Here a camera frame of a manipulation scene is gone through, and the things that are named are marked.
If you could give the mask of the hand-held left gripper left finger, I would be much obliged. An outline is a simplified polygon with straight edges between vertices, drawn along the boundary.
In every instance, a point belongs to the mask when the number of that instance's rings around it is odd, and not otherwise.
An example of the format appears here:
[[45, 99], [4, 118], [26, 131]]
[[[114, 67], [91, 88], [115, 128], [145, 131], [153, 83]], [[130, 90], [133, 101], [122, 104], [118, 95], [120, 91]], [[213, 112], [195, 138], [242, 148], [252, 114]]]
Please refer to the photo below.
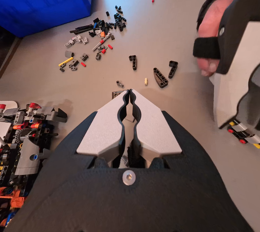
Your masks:
[[129, 90], [101, 107], [94, 116], [76, 152], [104, 158], [112, 167], [119, 167], [125, 151], [125, 127]]

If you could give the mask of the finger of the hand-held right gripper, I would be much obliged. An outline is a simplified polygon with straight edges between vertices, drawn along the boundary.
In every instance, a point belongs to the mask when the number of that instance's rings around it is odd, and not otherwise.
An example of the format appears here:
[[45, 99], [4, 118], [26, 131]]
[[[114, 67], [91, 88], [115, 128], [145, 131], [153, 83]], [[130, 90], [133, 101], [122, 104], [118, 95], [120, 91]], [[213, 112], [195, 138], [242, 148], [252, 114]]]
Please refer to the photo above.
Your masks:
[[249, 91], [249, 80], [259, 66], [260, 22], [249, 22], [226, 74], [215, 73], [213, 114], [219, 129], [238, 113], [239, 103]]
[[249, 79], [248, 92], [239, 102], [236, 119], [249, 129], [249, 133], [259, 133], [259, 118], [260, 67], [257, 67]]

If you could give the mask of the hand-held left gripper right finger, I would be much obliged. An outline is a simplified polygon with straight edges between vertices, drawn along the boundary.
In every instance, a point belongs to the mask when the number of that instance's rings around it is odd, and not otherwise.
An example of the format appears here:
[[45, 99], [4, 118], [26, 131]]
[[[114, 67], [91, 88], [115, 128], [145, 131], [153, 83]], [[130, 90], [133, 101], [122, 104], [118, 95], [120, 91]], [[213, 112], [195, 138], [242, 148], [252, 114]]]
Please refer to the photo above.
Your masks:
[[129, 91], [132, 115], [137, 121], [133, 140], [129, 146], [129, 166], [144, 168], [154, 158], [179, 155], [182, 149], [163, 112], [134, 89]]

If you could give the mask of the black lego subassembly red pins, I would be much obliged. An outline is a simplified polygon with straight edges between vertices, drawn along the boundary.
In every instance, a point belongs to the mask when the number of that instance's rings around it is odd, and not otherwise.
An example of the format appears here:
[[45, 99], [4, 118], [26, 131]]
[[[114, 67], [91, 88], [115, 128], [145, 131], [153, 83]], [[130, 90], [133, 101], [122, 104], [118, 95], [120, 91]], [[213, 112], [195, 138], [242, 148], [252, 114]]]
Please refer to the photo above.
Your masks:
[[252, 144], [257, 149], [260, 149], [260, 137], [259, 135], [250, 131], [247, 126], [245, 126], [240, 121], [234, 119], [228, 123], [227, 131], [234, 135], [240, 143], [242, 144]]

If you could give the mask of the black bent lego beam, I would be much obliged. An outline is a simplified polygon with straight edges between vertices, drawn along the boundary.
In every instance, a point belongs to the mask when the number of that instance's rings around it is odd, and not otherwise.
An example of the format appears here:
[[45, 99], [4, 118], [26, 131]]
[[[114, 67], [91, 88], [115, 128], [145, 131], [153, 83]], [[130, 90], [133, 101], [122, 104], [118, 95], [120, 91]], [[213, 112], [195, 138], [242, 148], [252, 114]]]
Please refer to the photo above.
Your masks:
[[129, 60], [130, 60], [130, 62], [132, 62], [132, 69], [135, 71], [137, 69], [137, 56], [130, 55]]
[[168, 78], [172, 79], [176, 70], [177, 70], [178, 62], [177, 61], [170, 61], [169, 67], [171, 67], [171, 69], [170, 69], [170, 72], [168, 74]]

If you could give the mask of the dark brown lego plate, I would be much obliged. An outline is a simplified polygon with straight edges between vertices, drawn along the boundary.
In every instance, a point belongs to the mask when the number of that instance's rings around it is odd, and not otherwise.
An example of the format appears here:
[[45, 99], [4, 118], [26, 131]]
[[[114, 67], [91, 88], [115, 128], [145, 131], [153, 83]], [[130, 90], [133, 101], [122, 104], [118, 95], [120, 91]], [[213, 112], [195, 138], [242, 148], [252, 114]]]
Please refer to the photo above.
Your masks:
[[127, 92], [128, 90], [120, 90], [120, 91], [114, 91], [112, 92], [112, 100], [116, 97], [118, 97], [120, 94], [123, 93], [123, 96], [125, 95], [125, 93]]

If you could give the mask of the black curved lego panel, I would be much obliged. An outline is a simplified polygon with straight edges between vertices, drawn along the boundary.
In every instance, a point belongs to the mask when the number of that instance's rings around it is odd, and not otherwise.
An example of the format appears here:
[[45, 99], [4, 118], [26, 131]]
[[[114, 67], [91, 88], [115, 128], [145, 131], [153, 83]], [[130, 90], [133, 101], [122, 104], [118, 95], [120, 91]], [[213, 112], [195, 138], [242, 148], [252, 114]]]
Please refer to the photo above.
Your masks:
[[156, 80], [156, 83], [160, 88], [164, 88], [168, 85], [167, 78], [158, 70], [158, 68], [153, 68], [153, 75]]

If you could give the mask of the partly built lego car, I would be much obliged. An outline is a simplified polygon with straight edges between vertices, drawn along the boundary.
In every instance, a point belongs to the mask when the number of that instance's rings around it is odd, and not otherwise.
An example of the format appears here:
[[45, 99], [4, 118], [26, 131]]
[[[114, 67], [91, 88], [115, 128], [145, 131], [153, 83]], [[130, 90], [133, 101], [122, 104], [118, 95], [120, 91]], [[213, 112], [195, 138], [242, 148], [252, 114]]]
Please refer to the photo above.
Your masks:
[[8, 109], [0, 104], [0, 119], [12, 123], [12, 133], [0, 149], [0, 223], [4, 231], [24, 205], [44, 161], [50, 156], [54, 132], [53, 122], [66, 123], [67, 113], [37, 103]]

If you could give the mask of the scattered loose lego pieces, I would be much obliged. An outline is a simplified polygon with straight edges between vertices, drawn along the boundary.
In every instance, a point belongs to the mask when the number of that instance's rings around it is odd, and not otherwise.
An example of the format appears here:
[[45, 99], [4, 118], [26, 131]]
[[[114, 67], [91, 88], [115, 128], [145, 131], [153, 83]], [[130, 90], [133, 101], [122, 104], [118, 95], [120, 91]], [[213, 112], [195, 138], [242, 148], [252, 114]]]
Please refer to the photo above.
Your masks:
[[[70, 39], [64, 46], [68, 49], [72, 47], [75, 43], [82, 43], [86, 45], [87, 43], [89, 43], [89, 39], [87, 37], [82, 38], [80, 34], [88, 32], [90, 37], [94, 38], [95, 36], [97, 36], [99, 38], [99, 43], [92, 49], [92, 51], [97, 51], [95, 59], [99, 61], [101, 59], [101, 55], [106, 53], [107, 48], [113, 49], [110, 44], [108, 44], [107, 46], [104, 45], [107, 40], [115, 39], [111, 30], [118, 29], [120, 32], [122, 32], [123, 29], [126, 27], [127, 20], [123, 16], [122, 7], [116, 5], [115, 12], [115, 22], [106, 22], [105, 20], [100, 20], [99, 18], [96, 18], [95, 20], [93, 20], [92, 24], [80, 26], [70, 31], [70, 33], [73, 33], [75, 36]], [[77, 59], [74, 59], [74, 56], [74, 52], [69, 50], [65, 51], [65, 57], [67, 59], [58, 65], [60, 72], [65, 72], [64, 68], [67, 64], [69, 65], [68, 67], [71, 71], [76, 71], [78, 64], [86, 67], [85, 61], [89, 58], [86, 53], [83, 53], [80, 56], [81, 62]]]

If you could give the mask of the person's right hand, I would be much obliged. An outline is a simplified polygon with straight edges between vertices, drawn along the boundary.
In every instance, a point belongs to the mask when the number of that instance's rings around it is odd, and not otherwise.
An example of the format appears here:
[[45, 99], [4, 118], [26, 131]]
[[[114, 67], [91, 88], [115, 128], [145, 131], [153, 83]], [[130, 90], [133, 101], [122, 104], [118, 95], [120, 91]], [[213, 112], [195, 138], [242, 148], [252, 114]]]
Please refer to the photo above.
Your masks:
[[[208, 8], [198, 29], [198, 37], [216, 37], [222, 16], [233, 0], [215, 0]], [[197, 58], [201, 75], [210, 77], [217, 69], [219, 60]]]

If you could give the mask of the blue plastic parts bin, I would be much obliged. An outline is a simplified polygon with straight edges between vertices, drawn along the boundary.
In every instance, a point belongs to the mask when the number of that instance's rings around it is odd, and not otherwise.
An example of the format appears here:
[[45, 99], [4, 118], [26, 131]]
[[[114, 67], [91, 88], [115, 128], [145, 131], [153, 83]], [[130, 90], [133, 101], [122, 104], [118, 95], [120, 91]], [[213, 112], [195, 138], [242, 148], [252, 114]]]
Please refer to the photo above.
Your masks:
[[92, 0], [0, 0], [0, 25], [17, 37], [90, 16]]

